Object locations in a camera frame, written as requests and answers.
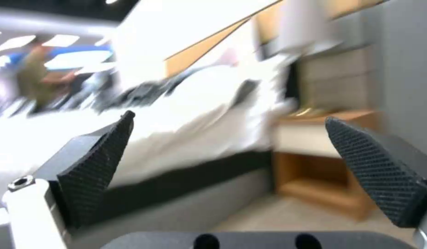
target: bed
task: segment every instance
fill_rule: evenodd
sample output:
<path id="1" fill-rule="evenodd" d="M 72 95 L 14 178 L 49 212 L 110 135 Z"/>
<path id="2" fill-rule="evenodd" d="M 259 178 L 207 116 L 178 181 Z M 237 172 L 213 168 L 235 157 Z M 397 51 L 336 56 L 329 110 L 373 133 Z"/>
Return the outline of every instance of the bed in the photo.
<path id="1" fill-rule="evenodd" d="M 79 231 L 77 244 L 94 248 L 121 233 L 148 227 L 211 227 L 267 193 L 271 179 L 270 120 L 290 112 L 294 103 L 280 101 L 283 87 L 274 83 L 278 82 L 276 74 L 284 58 L 258 62 L 253 29 L 252 21 L 242 23 L 184 71 L 202 70 L 186 77 L 169 96 L 163 94 L 150 106 L 0 119 L 0 199 L 11 180 L 26 174 L 36 176 L 39 167 L 70 138 L 113 123 L 126 110 L 136 113 L 134 131 L 101 208 L 92 225 Z M 243 33 L 248 33 L 249 45 L 246 51 L 240 46 L 239 55 L 245 58 L 240 59 L 231 51 L 237 43 L 242 44 Z M 250 66 L 261 70 L 245 75 L 248 70 L 242 69 Z M 249 79 L 257 82 L 256 88 L 236 104 L 237 91 Z M 231 198 L 229 205 L 218 206 L 225 195 Z M 202 218 L 215 207 L 213 202 L 218 206 L 216 214 Z M 200 219 L 187 220 L 184 226 L 171 221 L 180 217 L 175 212 L 182 211 L 183 206 L 187 211 L 197 209 Z M 137 220 L 132 216 L 141 216 L 142 222 L 126 225 Z"/>

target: lamp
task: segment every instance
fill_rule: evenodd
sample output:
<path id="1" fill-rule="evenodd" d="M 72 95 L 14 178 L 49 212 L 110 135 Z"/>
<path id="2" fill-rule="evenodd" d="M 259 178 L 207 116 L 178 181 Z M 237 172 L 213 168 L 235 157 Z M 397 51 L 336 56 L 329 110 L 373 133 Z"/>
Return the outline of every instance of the lamp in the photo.
<path id="1" fill-rule="evenodd" d="M 331 49 L 340 44 L 332 38 L 332 27 L 319 0 L 284 0 L 281 6 L 278 50 L 298 60 Z M 293 117 L 319 116 L 326 111 L 313 107 L 310 87 L 300 81 L 300 108 Z"/>

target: screw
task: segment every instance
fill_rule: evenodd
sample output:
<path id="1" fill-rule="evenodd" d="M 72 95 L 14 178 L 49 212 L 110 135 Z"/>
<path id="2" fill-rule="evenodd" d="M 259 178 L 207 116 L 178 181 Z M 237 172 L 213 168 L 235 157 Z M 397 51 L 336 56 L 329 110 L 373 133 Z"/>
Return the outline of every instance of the screw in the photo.
<path id="1" fill-rule="evenodd" d="M 15 192 L 34 183 L 34 177 L 32 175 L 27 175 L 24 177 L 17 178 L 12 183 L 8 184 L 8 190 L 11 192 Z"/>

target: gray wall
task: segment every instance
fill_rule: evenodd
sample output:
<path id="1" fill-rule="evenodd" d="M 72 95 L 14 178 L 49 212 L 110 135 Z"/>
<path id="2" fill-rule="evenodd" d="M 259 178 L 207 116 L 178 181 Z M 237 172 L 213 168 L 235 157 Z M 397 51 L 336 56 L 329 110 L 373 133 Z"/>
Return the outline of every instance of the gray wall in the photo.
<path id="1" fill-rule="evenodd" d="M 427 153 L 427 0 L 389 1 L 383 18 L 389 132 Z"/>

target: floor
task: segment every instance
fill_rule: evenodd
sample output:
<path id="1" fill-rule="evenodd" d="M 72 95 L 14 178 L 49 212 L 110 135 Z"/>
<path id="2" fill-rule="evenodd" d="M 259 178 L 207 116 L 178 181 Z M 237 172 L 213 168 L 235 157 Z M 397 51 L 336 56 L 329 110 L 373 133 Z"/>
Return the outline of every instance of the floor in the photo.
<path id="1" fill-rule="evenodd" d="M 337 231 L 361 230 L 383 233 L 412 242 L 413 229 L 395 227 L 380 210 L 364 222 L 322 210 L 293 198 L 268 196 L 254 202 L 220 224 L 215 231 Z"/>

